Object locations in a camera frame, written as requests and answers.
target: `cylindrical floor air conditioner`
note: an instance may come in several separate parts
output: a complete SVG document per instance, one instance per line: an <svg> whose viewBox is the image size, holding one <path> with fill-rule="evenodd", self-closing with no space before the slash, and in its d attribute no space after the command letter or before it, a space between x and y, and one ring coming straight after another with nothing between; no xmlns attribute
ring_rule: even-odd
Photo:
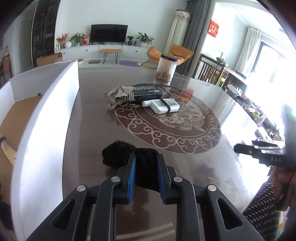
<svg viewBox="0 0 296 241"><path fill-rule="evenodd" d="M191 15L188 11L180 9L176 10L164 53L169 52L171 44L183 45L190 18Z"/></svg>

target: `drawer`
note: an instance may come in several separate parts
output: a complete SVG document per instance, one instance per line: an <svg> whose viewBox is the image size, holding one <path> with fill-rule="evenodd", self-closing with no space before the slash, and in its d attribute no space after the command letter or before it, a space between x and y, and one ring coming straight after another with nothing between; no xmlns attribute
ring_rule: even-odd
<svg viewBox="0 0 296 241"><path fill-rule="evenodd" d="M124 58L138 58L147 59L147 48L142 47L125 47L123 57Z"/></svg>
<svg viewBox="0 0 296 241"><path fill-rule="evenodd" d="M123 50L123 46L101 45L100 51L102 49L122 49ZM99 57L103 57L103 56L104 56L104 52L100 52ZM114 57L114 53L108 53L107 57Z"/></svg>
<svg viewBox="0 0 296 241"><path fill-rule="evenodd" d="M99 46L83 46L76 48L76 58L95 58L99 56Z"/></svg>
<svg viewBox="0 0 296 241"><path fill-rule="evenodd" d="M75 59L75 49L62 49L56 51L56 53L61 52L63 55L63 60Z"/></svg>

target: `black jar lid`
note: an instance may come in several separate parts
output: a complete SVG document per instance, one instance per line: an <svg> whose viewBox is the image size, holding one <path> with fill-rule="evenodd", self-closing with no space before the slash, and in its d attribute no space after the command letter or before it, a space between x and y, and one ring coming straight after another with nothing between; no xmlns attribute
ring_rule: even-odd
<svg viewBox="0 0 296 241"><path fill-rule="evenodd" d="M164 58L164 59L167 59L169 61L172 61L172 62L178 62L178 59L174 56L170 56L170 55L166 55L166 54L161 54L161 57Z"/></svg>

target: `silver screw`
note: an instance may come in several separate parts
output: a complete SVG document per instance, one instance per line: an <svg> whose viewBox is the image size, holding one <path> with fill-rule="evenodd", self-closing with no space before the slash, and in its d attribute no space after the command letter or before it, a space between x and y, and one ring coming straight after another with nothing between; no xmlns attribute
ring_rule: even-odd
<svg viewBox="0 0 296 241"><path fill-rule="evenodd" d="M117 183L117 182L120 181L120 177L117 177L117 176L112 177L112 178L111 178L111 181L114 182L114 183Z"/></svg>
<svg viewBox="0 0 296 241"><path fill-rule="evenodd" d="M217 187L215 185L209 185L208 186L208 189L212 192L216 191L217 190Z"/></svg>
<svg viewBox="0 0 296 241"><path fill-rule="evenodd" d="M174 181L177 182L177 183L180 183L183 181L183 178L179 177L179 176L176 176L174 177Z"/></svg>
<svg viewBox="0 0 296 241"><path fill-rule="evenodd" d="M85 190L85 185L79 185L76 189L78 192L83 192Z"/></svg>

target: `beige tube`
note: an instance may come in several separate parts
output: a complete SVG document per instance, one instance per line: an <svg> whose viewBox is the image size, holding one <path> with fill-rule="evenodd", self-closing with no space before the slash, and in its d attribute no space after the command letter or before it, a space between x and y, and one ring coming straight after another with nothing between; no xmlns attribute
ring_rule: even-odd
<svg viewBox="0 0 296 241"><path fill-rule="evenodd" d="M15 156L17 152L7 143L6 138L0 135L1 148L4 154L7 156L10 163L13 165L15 162Z"/></svg>

